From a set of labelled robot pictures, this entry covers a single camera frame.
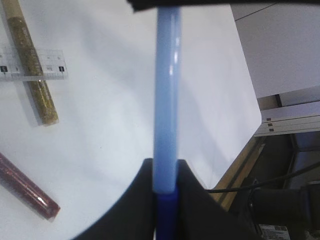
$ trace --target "label sticker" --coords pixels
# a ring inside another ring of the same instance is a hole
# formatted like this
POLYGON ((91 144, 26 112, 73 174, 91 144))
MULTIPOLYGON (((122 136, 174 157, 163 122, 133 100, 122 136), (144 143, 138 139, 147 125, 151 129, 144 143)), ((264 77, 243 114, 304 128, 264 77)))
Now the label sticker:
POLYGON ((286 226, 274 226, 259 224, 262 237, 265 240, 290 240, 286 226))

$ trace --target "cork stopper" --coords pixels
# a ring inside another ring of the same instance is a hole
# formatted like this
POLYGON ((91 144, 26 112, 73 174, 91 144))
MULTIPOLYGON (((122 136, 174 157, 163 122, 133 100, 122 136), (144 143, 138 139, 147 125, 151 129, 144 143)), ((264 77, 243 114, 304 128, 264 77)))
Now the cork stopper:
POLYGON ((10 18, 23 18, 20 4, 18 0, 2 0, 3 10, 5 12, 6 19, 10 18))

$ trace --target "table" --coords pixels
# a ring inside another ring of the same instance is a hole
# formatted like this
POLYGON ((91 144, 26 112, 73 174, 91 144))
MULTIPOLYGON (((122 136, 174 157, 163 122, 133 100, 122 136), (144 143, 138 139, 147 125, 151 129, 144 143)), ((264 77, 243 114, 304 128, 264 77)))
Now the table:
MULTIPOLYGON (((0 152, 61 210, 43 220, 0 187, 0 236, 70 239, 153 155, 156 10, 133 14, 124 0, 20 4, 34 45, 63 50, 69 79, 48 82, 59 124, 47 127, 22 82, 0 82, 0 152)), ((178 156, 212 188, 261 115, 230 6, 184 7, 182 24, 178 156)), ((1 23, 2 45, 6 30, 1 23)))

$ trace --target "black holder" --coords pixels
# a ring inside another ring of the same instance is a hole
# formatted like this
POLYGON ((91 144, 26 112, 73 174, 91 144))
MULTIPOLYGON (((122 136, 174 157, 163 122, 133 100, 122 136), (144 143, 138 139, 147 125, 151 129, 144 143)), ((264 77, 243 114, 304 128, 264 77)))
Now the black holder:
MULTIPOLYGON (((177 240, 262 240, 224 211, 200 185, 185 160, 178 160, 177 240)), ((76 240, 152 240, 156 197, 152 159, 145 159, 135 179, 114 204, 76 240)))

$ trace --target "white wall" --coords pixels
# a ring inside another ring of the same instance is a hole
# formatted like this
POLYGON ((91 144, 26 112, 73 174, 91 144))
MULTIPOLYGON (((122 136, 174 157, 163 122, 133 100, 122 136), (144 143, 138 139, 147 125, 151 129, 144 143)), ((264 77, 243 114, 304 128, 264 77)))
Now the white wall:
POLYGON ((272 5, 273 3, 248 3, 248 4, 231 4, 232 14, 234 20, 237 21, 240 18, 244 18, 250 14, 272 5))
POLYGON ((319 85, 320 6, 276 4, 236 21, 257 98, 319 85))

